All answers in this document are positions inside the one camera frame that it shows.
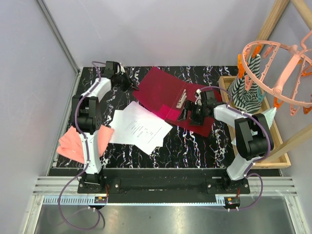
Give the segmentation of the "red plastic folder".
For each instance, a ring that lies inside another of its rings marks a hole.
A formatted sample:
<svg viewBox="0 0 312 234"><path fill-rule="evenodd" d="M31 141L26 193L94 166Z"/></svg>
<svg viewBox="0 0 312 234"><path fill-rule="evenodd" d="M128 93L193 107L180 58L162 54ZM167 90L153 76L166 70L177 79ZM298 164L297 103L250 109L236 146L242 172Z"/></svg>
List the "red plastic folder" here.
<svg viewBox="0 0 312 234"><path fill-rule="evenodd" d="M207 137L215 121L213 118L206 117L203 125L191 125L190 119L177 119L182 108L176 107L184 91L187 100L195 101L196 90L203 87L201 84L184 82L157 67L152 67L140 82L138 90L133 91L133 95L147 110L166 122Z"/></svg>

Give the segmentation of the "white printed top paper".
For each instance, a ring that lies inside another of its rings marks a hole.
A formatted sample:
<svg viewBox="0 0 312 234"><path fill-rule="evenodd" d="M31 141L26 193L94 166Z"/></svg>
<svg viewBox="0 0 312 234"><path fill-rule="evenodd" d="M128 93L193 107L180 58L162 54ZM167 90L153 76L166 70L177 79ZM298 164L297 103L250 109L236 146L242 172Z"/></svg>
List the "white printed top paper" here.
<svg viewBox="0 0 312 234"><path fill-rule="evenodd" d="M130 138L141 151L150 155L173 128L137 102L132 101L123 111L118 122L122 133Z"/></svg>

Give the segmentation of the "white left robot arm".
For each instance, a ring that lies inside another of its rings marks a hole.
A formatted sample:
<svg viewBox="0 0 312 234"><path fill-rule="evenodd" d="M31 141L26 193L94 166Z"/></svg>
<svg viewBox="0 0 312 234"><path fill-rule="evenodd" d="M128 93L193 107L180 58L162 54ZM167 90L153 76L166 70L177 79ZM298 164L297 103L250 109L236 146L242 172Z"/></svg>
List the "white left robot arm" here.
<svg viewBox="0 0 312 234"><path fill-rule="evenodd" d="M98 78L91 87L81 95L72 97L72 126L81 140L84 159L80 185L88 185L94 193L100 193L105 188L98 149L98 134L102 122L100 102L114 87L123 92L137 89L119 62L107 61L103 65L103 70L95 67Z"/></svg>

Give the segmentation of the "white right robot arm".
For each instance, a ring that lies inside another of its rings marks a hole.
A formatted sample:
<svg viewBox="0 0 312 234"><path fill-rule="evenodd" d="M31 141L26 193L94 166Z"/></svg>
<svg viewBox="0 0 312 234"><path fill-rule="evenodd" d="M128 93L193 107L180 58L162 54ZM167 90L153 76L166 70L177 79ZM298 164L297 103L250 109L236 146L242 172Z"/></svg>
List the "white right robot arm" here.
<svg viewBox="0 0 312 234"><path fill-rule="evenodd" d="M195 96L195 101L185 101L178 120L189 117L191 124L201 126L206 118L211 117L235 130L233 144L236 146L237 155L226 170L226 178L221 181L223 191L233 193L250 168L257 161L268 157L274 148L270 128L276 109L271 108L252 115L237 110L228 103L217 101L213 90L198 89Z"/></svg>

